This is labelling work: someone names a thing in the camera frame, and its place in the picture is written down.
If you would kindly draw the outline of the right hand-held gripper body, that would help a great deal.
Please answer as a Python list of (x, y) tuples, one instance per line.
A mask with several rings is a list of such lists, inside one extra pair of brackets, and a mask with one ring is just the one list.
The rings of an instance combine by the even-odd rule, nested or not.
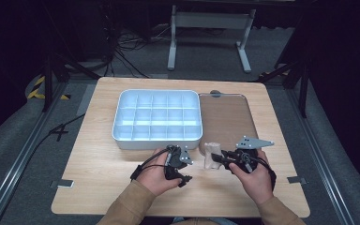
[(258, 150), (262, 147), (272, 146), (271, 141), (260, 140), (244, 136), (235, 146), (234, 151), (223, 152), (223, 165), (229, 170), (229, 165), (234, 163), (245, 173), (252, 173), (259, 164), (263, 165), (268, 171), (271, 170), (268, 163), (258, 156)]

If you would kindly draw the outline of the yellow black floor tape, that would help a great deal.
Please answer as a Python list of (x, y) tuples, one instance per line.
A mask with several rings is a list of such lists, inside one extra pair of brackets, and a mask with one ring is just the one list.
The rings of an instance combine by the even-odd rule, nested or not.
[[(45, 82), (45, 76), (41, 75), (39, 76), (39, 78), (36, 80), (33, 88), (31, 89), (30, 93), (28, 94), (27, 98), (40, 98), (40, 99), (45, 99), (45, 95), (41, 94), (38, 92), (39, 88), (41, 87), (41, 85)], [(60, 99), (63, 100), (70, 100), (71, 99), (71, 95), (62, 95), (60, 97)]]

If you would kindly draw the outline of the black tripod stand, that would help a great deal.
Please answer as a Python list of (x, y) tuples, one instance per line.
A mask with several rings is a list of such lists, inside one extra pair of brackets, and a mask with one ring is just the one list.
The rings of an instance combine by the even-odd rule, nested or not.
[(75, 70), (80, 71), (82, 74), (87, 77), (98, 80), (99, 76), (89, 70), (88, 68), (82, 66), (78, 62), (70, 60), (56, 52), (52, 52), (48, 54), (48, 57), (45, 61), (44, 65), (44, 77), (45, 77), (45, 99), (44, 99), (44, 107), (43, 111), (46, 112), (49, 110), (50, 106), (53, 104), (53, 77), (60, 83), (66, 83), (69, 81), (69, 73), (66, 65), (70, 65)]
[(303, 60), (291, 62), (282, 67), (276, 68), (271, 72), (262, 73), (255, 83), (266, 83), (276, 76), (288, 73), (285, 80), (282, 82), (282, 86), (285, 89), (293, 89), (297, 83), (300, 83), (299, 97), (298, 97), (298, 110), (303, 118), (307, 117), (306, 104), (308, 93), (308, 65)]

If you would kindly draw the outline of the clear plastic lid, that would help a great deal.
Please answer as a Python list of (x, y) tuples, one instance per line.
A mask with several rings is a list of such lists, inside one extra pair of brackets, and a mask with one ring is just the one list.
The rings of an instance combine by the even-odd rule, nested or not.
[(244, 137), (258, 134), (247, 98), (242, 94), (224, 94), (219, 91), (200, 94), (202, 138), (200, 153), (205, 155), (206, 143), (219, 143), (223, 150), (234, 150)]

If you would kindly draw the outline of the beige sock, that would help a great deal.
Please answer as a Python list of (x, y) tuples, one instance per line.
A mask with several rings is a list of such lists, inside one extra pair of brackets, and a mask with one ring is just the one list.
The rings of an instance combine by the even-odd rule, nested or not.
[(222, 156), (221, 145), (217, 142), (206, 142), (203, 146), (204, 149), (204, 168), (218, 170), (221, 164), (213, 160), (214, 155)]

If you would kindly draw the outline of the metal floor rail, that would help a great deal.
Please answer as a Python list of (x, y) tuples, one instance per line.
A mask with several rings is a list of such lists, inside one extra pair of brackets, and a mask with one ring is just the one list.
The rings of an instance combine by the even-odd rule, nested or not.
[(300, 123), (303, 133), (307, 137), (307, 142), (310, 147), (310, 154), (314, 164), (318, 170), (318, 173), (322, 179), (322, 183), (329, 196), (329, 199), (334, 206), (337, 217), (341, 225), (355, 225), (351, 212), (344, 201), (344, 198), (338, 188), (338, 183), (328, 167), (327, 162), (323, 157), (320, 146), (312, 132), (312, 129), (308, 123), (308, 120), (302, 116), (298, 108), (298, 99), (296, 94), (292, 90), (285, 91), (289, 101), (291, 102), (292, 109), (296, 114), (296, 118)]
[(52, 92), (52, 101), (50, 105), (48, 106), (47, 110), (42, 112), (37, 118), (37, 121), (28, 135), (20, 153), (7, 171), (5, 179), (0, 186), (0, 219), (11, 201), (13, 193), (15, 192), (23, 176), (26, 166), (37, 149), (42, 129), (46, 125), (53, 108), (60, 100), (60, 97), (64, 93), (66, 87), (67, 84), (65, 82), (60, 82), (56, 85), (54, 91)]

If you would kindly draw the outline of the grey tape piece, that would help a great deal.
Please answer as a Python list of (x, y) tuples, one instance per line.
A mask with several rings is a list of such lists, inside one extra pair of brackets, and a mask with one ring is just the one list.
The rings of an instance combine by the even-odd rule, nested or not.
[(72, 188), (73, 184), (74, 184), (73, 180), (60, 179), (60, 180), (51, 181), (50, 187), (51, 188)]
[(287, 177), (287, 179), (290, 184), (299, 183), (301, 185), (305, 185), (308, 183), (308, 181), (304, 177), (301, 177), (301, 176), (290, 176), (290, 177)]

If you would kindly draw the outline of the grey metal stand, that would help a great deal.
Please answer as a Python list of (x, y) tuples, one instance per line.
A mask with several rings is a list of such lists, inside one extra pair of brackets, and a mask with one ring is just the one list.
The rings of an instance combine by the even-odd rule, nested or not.
[(236, 42), (235, 46), (246, 73), (251, 72), (248, 61), (246, 44), (255, 18), (255, 9), (246, 14), (213, 13), (213, 12), (183, 12), (178, 11), (177, 6), (172, 6), (171, 16), (171, 44), (169, 49), (167, 69), (175, 69), (176, 60), (176, 29), (177, 28), (215, 28), (242, 30), (243, 37)]

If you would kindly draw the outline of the person's left hand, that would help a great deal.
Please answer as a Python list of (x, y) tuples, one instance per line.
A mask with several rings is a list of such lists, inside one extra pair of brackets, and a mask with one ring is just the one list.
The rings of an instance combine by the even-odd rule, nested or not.
[(137, 177), (137, 181), (151, 191), (155, 196), (159, 196), (164, 192), (177, 188), (182, 182), (180, 178), (167, 180), (164, 173), (163, 165), (165, 164), (168, 153), (154, 157), (149, 161), (141, 174)]

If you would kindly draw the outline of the white divided organizer box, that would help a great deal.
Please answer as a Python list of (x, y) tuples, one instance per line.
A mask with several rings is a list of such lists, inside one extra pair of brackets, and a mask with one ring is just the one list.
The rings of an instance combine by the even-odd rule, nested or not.
[(193, 90), (128, 89), (119, 96), (112, 137), (120, 149), (194, 149), (202, 135), (200, 98)]

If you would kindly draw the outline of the person's right hand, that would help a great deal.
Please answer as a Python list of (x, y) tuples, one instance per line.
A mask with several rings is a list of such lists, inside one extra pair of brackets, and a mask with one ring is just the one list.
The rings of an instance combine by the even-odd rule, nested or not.
[(258, 164), (257, 168), (246, 173), (236, 164), (229, 165), (232, 173), (240, 180), (246, 194), (257, 204), (263, 204), (274, 197), (269, 171)]

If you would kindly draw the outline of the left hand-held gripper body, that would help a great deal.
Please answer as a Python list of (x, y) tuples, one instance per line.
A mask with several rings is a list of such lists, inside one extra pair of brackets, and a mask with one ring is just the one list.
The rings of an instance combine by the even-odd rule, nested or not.
[(188, 165), (192, 165), (193, 160), (191, 159), (188, 150), (182, 149), (179, 145), (168, 145), (166, 150), (168, 151), (168, 156), (164, 165), (165, 178), (167, 180), (177, 179), (177, 175), (181, 173), (175, 168), (175, 163), (178, 160), (181, 160), (189, 161)]

